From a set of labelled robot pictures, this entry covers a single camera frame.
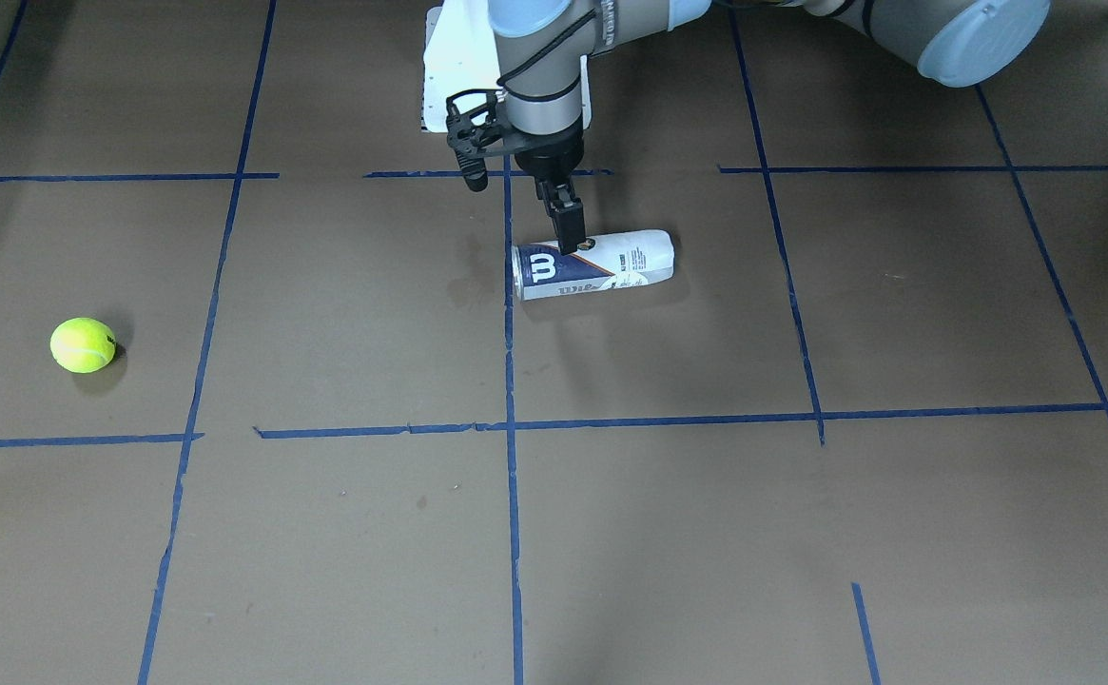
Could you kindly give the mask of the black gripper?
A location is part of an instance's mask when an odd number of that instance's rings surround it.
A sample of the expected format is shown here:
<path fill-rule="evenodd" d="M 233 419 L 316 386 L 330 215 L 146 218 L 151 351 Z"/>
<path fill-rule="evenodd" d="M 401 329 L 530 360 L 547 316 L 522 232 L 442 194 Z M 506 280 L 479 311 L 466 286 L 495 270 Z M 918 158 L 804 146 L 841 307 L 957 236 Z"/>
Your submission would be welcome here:
<path fill-rule="evenodd" d="M 583 129 L 566 127 L 555 134 L 515 131 L 510 145 L 519 168 L 535 178 L 536 198 L 551 201 L 551 221 L 561 255 L 571 255 L 587 239 L 583 204 L 573 186 L 573 172 L 583 159 Z"/>

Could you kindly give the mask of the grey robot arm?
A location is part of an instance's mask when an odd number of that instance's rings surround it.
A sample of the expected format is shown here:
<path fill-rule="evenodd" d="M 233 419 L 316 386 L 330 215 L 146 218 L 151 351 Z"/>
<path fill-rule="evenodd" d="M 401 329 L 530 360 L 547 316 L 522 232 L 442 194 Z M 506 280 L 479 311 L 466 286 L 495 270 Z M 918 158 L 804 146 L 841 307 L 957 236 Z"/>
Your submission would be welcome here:
<path fill-rule="evenodd" d="M 671 31 L 710 11 L 710 1 L 490 1 L 496 39 L 496 91 L 484 123 L 520 168 L 535 178 L 537 198 L 558 251 L 587 242 L 573 186 L 583 156 L 581 67 L 645 35 Z M 923 76 L 944 86 L 975 86 L 1010 64 L 1044 25 L 1049 1 L 802 1 L 802 10 L 835 19 L 866 35 Z"/>

